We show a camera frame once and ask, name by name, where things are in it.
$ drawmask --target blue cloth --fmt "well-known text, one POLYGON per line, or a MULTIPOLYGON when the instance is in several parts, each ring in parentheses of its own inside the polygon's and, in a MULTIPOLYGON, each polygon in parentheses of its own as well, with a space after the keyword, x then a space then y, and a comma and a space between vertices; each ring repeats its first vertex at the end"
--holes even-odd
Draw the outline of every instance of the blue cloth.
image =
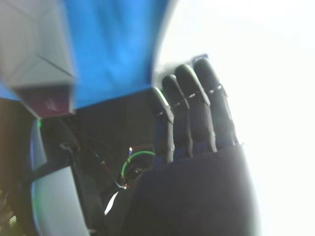
MULTIPOLYGON (((168 0, 63 0, 77 81, 76 108, 151 87, 168 0)), ((0 86, 0 96, 14 97, 0 86)))

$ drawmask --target white background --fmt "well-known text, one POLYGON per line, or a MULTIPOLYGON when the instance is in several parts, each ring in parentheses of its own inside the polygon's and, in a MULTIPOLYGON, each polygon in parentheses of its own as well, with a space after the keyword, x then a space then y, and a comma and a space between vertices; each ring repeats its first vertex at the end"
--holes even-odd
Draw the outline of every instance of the white background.
POLYGON ((245 142, 261 234, 314 236, 315 1, 179 1, 156 71, 202 53, 245 142))

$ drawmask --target blue edge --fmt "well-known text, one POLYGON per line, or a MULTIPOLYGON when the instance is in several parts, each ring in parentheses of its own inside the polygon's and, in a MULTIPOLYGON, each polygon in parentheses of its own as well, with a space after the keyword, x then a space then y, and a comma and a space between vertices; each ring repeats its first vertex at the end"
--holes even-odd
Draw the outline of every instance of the blue edge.
MULTIPOLYGON (((169 0, 63 0, 76 71, 75 108, 151 87, 169 0)), ((0 97, 18 100, 0 83, 0 97)))

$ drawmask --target blue fabric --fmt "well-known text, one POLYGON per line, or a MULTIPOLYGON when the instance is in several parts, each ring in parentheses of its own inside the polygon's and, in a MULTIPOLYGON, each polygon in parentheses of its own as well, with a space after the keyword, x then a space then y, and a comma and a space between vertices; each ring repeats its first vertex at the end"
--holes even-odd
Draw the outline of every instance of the blue fabric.
MULTIPOLYGON (((75 107, 151 86, 168 0, 63 0, 77 83, 75 107)), ((0 96, 14 98, 0 87, 0 96)))

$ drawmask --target blue surface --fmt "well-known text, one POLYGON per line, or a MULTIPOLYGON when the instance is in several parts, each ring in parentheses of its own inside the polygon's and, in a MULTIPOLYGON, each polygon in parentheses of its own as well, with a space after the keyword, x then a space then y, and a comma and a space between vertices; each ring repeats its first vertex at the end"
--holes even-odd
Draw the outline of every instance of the blue surface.
MULTIPOLYGON (((81 108, 151 86, 168 0, 64 0, 81 108)), ((14 99, 0 86, 0 96, 14 99)))

